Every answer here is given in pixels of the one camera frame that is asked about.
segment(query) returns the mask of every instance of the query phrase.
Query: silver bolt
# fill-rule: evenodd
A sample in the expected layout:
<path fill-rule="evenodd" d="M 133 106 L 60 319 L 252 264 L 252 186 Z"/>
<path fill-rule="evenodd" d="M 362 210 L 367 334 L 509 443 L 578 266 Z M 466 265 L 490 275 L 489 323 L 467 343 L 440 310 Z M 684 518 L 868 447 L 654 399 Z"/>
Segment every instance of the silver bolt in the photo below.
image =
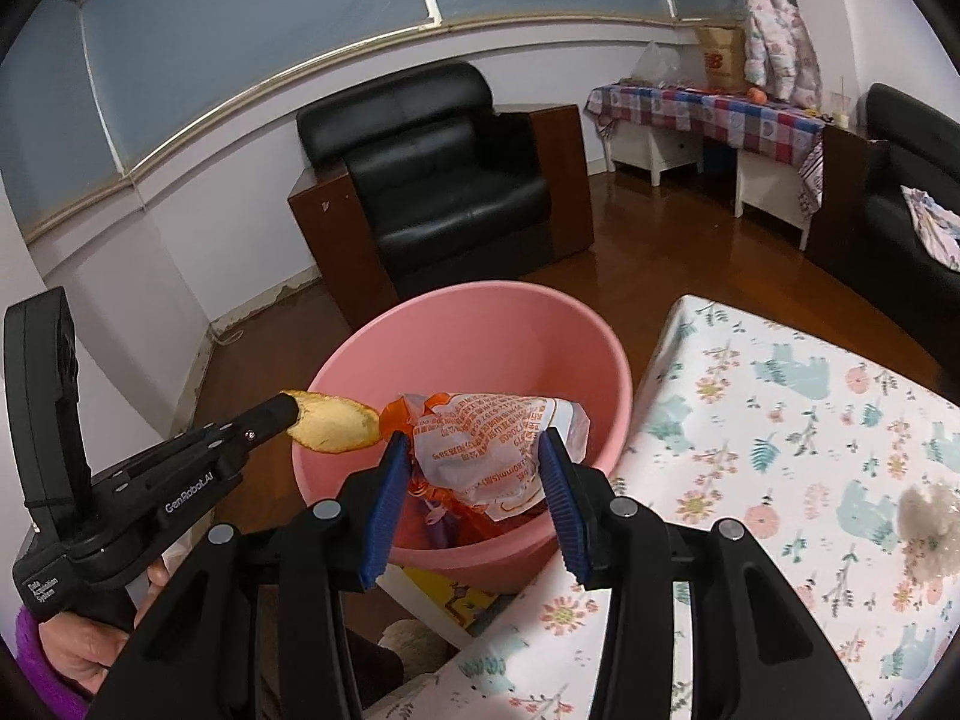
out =
<path fill-rule="evenodd" d="M 319 501 L 313 505 L 313 515 L 317 519 L 336 519 L 340 516 L 340 504 L 332 498 Z"/>
<path fill-rule="evenodd" d="M 719 531 L 723 538 L 728 538 L 730 541 L 740 541 L 746 533 L 743 525 L 737 522 L 736 519 L 721 520 Z"/>
<path fill-rule="evenodd" d="M 233 538 L 233 526 L 227 525 L 226 522 L 221 522 L 219 525 L 214 525 L 210 528 L 210 532 L 206 535 L 206 540 L 211 544 L 226 544 Z"/>
<path fill-rule="evenodd" d="M 610 502 L 610 511 L 617 517 L 633 517 L 640 511 L 640 504 L 632 498 L 619 496 Z"/>

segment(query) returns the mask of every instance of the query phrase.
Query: black sofa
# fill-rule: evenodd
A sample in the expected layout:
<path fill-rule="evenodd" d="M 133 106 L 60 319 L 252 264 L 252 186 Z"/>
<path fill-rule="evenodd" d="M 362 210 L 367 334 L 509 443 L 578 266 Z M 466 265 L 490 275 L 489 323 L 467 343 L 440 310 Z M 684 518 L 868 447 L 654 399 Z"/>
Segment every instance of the black sofa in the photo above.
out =
<path fill-rule="evenodd" d="M 829 261 L 817 264 L 915 338 L 947 373 L 943 389 L 956 399 L 960 274 L 923 248 L 901 186 L 928 191 L 960 214 L 960 124 L 884 84 L 867 94 L 866 113 L 862 134 L 869 143 L 828 133 L 827 184 L 845 185 L 846 191 L 825 194 L 824 218 L 814 217 L 811 240 L 819 233 L 832 249 Z M 842 223 L 836 223 L 838 217 Z"/>
<path fill-rule="evenodd" d="M 296 114 L 290 205 L 354 328 L 438 287 L 516 278 L 593 243 L 576 106 L 495 110 L 474 66 L 368 81 Z"/>

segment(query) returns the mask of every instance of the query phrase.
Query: brown floor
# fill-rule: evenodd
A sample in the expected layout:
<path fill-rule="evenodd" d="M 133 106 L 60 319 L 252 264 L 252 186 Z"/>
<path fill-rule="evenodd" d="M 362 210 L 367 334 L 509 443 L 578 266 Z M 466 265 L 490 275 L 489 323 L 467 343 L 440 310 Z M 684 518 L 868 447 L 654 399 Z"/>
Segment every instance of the brown floor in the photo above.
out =
<path fill-rule="evenodd" d="M 659 189 L 645 175 L 597 175 L 596 243 L 528 280 L 583 300 L 611 324 L 638 383 L 674 301 L 702 295 L 851 349 L 937 389 L 939 367 L 899 327 L 798 251 L 799 233 L 757 213 L 735 220 L 733 187 L 674 170 Z M 280 389 L 305 389 L 349 329 L 322 287 L 291 296 L 218 348 L 200 392 L 198 423 L 228 418 Z M 254 451 L 243 484 L 217 517 L 244 531 L 285 523 L 302 507 L 290 442 Z M 384 593 L 344 599 L 350 627 L 376 640 L 408 616 Z"/>

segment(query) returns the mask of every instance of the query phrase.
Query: white table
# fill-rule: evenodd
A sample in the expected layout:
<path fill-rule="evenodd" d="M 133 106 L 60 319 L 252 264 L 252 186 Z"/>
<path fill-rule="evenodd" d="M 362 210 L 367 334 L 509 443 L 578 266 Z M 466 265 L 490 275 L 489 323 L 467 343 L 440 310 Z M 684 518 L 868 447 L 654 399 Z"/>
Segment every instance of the white table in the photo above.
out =
<path fill-rule="evenodd" d="M 957 434 L 960 410 L 896 373 L 683 298 L 637 394 L 613 485 L 668 521 L 745 522 L 872 716 L 888 720 L 960 619 L 960 584 L 912 586 L 895 529 L 896 501 L 910 485 L 960 485 Z M 684 586 L 675 597 L 674 717 L 683 718 L 692 685 Z M 606 592 L 576 586 L 555 556 L 472 647 L 376 717 L 586 718 L 607 602 Z"/>

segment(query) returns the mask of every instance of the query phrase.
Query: blue bear print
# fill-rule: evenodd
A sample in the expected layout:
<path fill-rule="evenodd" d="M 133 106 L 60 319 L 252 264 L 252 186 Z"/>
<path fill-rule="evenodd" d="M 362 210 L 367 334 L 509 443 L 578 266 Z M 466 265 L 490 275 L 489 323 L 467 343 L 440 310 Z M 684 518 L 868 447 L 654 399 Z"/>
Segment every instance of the blue bear print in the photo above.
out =
<path fill-rule="evenodd" d="M 954 433 L 952 439 L 947 438 L 944 423 L 933 423 L 933 438 L 923 443 L 926 459 L 933 463 L 942 463 L 951 471 L 960 473 L 960 433 Z"/>
<path fill-rule="evenodd" d="M 851 536 L 872 541 L 890 555 L 899 543 L 894 528 L 895 516 L 896 504 L 889 495 L 872 504 L 867 500 L 867 488 L 856 479 L 847 485 L 837 508 L 841 528 Z"/>
<path fill-rule="evenodd" d="M 643 431 L 660 439 L 667 449 L 679 455 L 680 452 L 693 449 L 693 444 L 683 435 L 683 420 L 692 411 L 693 409 L 686 405 L 686 400 L 679 395 L 658 401 L 651 408 L 647 426 Z"/>
<path fill-rule="evenodd" d="M 826 357 L 811 357 L 804 365 L 793 359 L 789 343 L 775 343 L 773 359 L 754 362 L 757 379 L 793 389 L 810 400 L 823 400 L 829 395 L 830 369 Z"/>
<path fill-rule="evenodd" d="M 880 659 L 880 678 L 902 677 L 918 680 L 926 671 L 933 654 L 933 637 L 936 632 L 929 628 L 923 640 L 917 640 L 917 623 L 904 625 L 904 635 L 896 650 Z"/>
<path fill-rule="evenodd" d="M 493 641 L 470 647 L 462 656 L 458 656 L 457 665 L 470 680 L 470 687 L 484 698 L 490 698 L 517 687 L 507 677 L 507 661 L 510 656 L 529 646 L 520 638 L 520 631 L 511 626 Z"/>

